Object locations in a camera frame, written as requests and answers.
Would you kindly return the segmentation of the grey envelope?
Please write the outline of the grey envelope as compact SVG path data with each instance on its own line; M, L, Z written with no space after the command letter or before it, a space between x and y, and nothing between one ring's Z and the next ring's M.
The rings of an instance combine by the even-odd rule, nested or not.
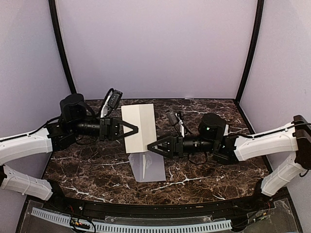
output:
M146 171L145 179L143 180L142 174L142 155L146 154ZM136 182L162 182L166 181L165 165L163 156L146 151L143 153L131 153L128 157L131 169Z

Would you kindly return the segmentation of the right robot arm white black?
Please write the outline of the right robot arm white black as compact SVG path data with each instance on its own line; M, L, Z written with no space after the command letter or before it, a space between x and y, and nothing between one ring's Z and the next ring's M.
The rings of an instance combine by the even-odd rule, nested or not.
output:
M292 122L259 134L228 134L226 121L217 114L204 114L198 135L170 135L147 146L149 151L166 158L195 153L211 154L222 165L231 165L251 158L289 152L287 159L267 177L259 181L256 194L248 199L248 207L259 210L280 188L302 172L311 169L311 124L301 115Z

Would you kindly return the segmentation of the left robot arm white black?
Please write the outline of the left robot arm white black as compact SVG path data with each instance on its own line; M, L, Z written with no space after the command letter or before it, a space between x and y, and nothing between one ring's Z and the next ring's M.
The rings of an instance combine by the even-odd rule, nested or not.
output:
M61 115L48 120L32 132L18 134L0 140L0 187L48 201L57 211L69 207L68 200L59 184L17 172L7 162L30 155L50 153L67 149L77 143L77 136L91 136L99 141L114 141L138 133L138 127L117 117L110 117L116 109L122 92L110 89L101 109L102 115L85 102L82 94L71 94L60 101Z

